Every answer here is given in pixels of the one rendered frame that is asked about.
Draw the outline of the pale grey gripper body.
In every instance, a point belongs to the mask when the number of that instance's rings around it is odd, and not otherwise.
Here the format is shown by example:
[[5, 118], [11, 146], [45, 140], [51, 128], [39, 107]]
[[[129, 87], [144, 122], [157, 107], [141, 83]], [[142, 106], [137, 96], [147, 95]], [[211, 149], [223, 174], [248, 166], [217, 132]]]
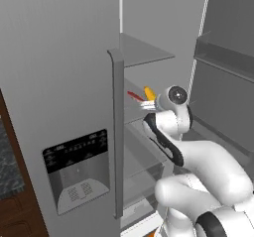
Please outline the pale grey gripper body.
[[140, 103], [140, 106], [144, 110], [158, 111], [159, 107], [155, 100], [143, 101]]

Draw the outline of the yellow corn cob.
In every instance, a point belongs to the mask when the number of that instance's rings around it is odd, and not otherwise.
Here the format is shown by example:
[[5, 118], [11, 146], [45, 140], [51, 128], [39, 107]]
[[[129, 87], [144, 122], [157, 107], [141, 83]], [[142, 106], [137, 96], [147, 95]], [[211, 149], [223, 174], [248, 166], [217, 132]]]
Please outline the yellow corn cob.
[[155, 92], [153, 91], [153, 89], [152, 89], [151, 87], [149, 87], [149, 86], [145, 86], [145, 87], [144, 87], [144, 93], [145, 93], [145, 95], [146, 95], [146, 97], [147, 97], [147, 99], [148, 99], [149, 101], [153, 101], [153, 100], [155, 100], [156, 97], [157, 97], [156, 93], [155, 93]]

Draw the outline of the red raw steak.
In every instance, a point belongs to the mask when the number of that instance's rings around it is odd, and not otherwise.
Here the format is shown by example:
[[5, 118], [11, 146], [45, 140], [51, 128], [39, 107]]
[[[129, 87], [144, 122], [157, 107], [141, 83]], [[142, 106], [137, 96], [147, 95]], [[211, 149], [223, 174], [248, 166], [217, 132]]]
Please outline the red raw steak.
[[143, 102], [143, 101], [145, 101], [141, 96], [139, 96], [138, 94], [136, 94], [136, 93], [134, 93], [134, 92], [132, 92], [132, 91], [127, 91], [127, 94], [128, 94], [131, 98], [137, 100], [138, 102]]

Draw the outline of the clear fridge drawer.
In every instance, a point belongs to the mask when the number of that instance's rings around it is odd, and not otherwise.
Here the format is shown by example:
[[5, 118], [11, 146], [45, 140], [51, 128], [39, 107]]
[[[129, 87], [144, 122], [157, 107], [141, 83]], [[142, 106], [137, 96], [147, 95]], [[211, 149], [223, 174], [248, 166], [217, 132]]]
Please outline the clear fridge drawer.
[[124, 127], [124, 208], [154, 193], [156, 181], [170, 176], [173, 164], [146, 136], [142, 120]]

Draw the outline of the open grey fridge door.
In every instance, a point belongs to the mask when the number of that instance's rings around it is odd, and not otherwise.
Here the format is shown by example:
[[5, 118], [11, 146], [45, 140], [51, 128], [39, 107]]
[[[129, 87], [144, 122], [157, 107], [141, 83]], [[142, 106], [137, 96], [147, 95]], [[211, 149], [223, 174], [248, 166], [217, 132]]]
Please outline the open grey fridge door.
[[[205, 33], [214, 45], [254, 57], [254, 0], [208, 0]], [[254, 178], [254, 83], [196, 60], [190, 108]]]

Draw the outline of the grey fridge body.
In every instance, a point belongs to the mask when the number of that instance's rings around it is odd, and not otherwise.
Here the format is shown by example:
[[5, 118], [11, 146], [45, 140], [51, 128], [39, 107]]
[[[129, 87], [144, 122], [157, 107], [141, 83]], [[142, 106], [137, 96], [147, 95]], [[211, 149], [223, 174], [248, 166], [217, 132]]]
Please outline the grey fridge body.
[[[123, 0], [123, 33], [175, 55], [125, 68], [125, 78], [161, 93], [171, 85], [190, 87], [193, 53], [205, 0]], [[155, 194], [124, 208], [121, 237], [145, 237], [163, 222]]]

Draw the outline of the grey fridge door bin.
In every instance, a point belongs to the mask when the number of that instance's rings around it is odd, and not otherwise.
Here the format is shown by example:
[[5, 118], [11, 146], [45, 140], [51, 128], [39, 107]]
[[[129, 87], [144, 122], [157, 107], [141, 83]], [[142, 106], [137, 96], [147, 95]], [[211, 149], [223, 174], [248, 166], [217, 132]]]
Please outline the grey fridge door bin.
[[254, 57], [214, 45], [209, 36], [196, 39], [193, 58], [254, 83]]

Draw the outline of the grey fridge door with dispenser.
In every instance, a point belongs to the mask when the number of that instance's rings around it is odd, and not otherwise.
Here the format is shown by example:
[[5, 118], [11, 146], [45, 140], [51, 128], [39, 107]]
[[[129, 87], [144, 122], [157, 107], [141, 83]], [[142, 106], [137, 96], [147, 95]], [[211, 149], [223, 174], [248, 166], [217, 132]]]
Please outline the grey fridge door with dispenser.
[[119, 0], [0, 0], [0, 89], [50, 237], [120, 237], [115, 193], [57, 213], [43, 151], [113, 130]]

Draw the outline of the brown wooden cabinet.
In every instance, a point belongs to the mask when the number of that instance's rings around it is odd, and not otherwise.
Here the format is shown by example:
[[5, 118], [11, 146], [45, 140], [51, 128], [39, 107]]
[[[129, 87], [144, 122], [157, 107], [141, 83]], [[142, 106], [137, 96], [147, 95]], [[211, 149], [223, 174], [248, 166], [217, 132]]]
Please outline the brown wooden cabinet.
[[49, 237], [1, 90], [0, 115], [3, 117], [3, 125], [7, 129], [8, 139], [25, 182], [24, 191], [4, 199], [4, 205], [15, 205], [15, 209], [11, 210], [0, 223], [0, 235], [2, 237]]

